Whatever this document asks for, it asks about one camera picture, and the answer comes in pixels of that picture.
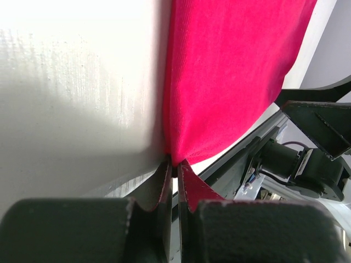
red cloth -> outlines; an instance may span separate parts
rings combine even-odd
[[[173,0],[163,126],[173,165],[230,146],[277,98],[316,0]]]

